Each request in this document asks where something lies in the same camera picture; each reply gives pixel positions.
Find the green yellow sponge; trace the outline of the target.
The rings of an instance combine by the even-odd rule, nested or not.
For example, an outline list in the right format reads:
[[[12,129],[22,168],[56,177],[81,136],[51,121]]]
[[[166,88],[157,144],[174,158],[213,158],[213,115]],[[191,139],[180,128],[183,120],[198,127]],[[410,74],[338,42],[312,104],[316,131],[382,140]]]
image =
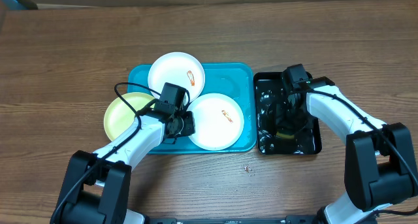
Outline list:
[[[280,137],[280,138],[283,138],[283,139],[286,139],[286,140],[292,140],[292,139],[295,138],[295,135],[293,133],[283,132],[283,131],[282,132],[278,131],[276,133],[276,136]]]

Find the white plate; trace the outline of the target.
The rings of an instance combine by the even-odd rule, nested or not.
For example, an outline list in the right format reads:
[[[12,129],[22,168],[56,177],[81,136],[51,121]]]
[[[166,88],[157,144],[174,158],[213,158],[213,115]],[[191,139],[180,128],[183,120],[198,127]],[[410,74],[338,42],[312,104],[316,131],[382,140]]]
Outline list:
[[[244,130],[244,115],[238,103],[220,93],[197,97],[188,107],[195,132],[189,139],[198,147],[220,151],[232,146]]]
[[[192,55],[171,52],[159,57],[148,73],[148,87],[162,93],[165,83],[174,84],[188,90],[190,101],[194,101],[203,91],[205,72],[202,64]]]

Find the yellow plate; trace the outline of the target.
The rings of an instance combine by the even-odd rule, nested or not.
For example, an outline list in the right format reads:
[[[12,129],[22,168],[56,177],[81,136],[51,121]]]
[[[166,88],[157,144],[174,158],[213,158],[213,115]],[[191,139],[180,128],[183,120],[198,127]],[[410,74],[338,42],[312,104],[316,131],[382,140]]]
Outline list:
[[[154,99],[146,93],[132,92],[122,97],[135,109],[142,109]],[[104,130],[107,137],[113,141],[128,129],[134,121],[135,113],[120,99],[113,100],[104,114]]]

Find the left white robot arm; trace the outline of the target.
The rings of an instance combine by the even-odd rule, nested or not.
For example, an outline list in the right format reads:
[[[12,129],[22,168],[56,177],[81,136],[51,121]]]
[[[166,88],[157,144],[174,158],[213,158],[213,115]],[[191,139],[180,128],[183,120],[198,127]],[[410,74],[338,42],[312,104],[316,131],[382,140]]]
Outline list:
[[[192,112],[151,100],[111,143],[72,155],[51,223],[145,223],[127,207],[133,169],[164,140],[194,132]]]

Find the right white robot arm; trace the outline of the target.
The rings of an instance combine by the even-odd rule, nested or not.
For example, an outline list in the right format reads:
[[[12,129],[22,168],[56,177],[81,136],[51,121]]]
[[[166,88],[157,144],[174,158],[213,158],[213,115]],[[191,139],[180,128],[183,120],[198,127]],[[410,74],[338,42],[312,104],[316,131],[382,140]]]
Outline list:
[[[401,123],[387,124],[361,110],[328,78],[282,78],[284,101],[278,127],[295,127],[301,117],[323,121],[346,145],[346,192],[322,207],[313,223],[375,223],[379,214],[412,216],[417,210],[389,207],[417,196],[417,163],[411,134]]]

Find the black rectangular water tray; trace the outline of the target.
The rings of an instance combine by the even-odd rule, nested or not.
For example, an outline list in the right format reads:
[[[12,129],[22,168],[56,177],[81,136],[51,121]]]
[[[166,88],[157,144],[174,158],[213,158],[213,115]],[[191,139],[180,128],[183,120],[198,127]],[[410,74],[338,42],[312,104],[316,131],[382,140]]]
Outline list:
[[[257,117],[257,146],[263,155],[315,155],[322,150],[319,120],[308,113],[308,124],[295,138],[286,140],[276,136],[276,106],[283,82],[281,72],[258,72],[254,76]]]

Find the teal plastic tray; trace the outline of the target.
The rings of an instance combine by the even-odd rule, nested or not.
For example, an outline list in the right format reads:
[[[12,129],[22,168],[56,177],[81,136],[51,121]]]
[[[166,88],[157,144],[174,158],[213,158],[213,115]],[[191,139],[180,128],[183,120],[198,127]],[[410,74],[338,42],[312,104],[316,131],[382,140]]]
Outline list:
[[[148,73],[151,64],[135,67],[128,82],[148,87]],[[152,149],[149,154],[197,154],[197,153],[240,153],[250,151],[257,142],[257,120],[253,73],[245,63],[203,63],[206,81],[201,95],[221,93],[232,98],[244,115],[244,129],[240,138],[228,148],[220,151],[204,150],[188,137],[179,138],[175,144],[164,143]]]

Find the small crumb debris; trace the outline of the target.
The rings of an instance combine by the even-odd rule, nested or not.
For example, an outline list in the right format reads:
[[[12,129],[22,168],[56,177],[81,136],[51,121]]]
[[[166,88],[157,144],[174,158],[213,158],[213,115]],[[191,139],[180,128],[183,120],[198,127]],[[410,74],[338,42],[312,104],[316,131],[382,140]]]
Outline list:
[[[250,164],[243,165],[242,170],[249,176],[252,177],[255,175],[255,170],[250,166]]]

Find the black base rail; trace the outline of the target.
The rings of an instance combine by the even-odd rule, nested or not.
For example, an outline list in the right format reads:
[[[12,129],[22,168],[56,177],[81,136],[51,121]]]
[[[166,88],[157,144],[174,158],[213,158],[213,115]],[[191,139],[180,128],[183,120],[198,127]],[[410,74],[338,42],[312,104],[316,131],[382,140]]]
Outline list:
[[[315,215],[290,215],[275,218],[243,219],[176,219],[173,217],[145,218],[145,224],[312,224],[319,223]]]

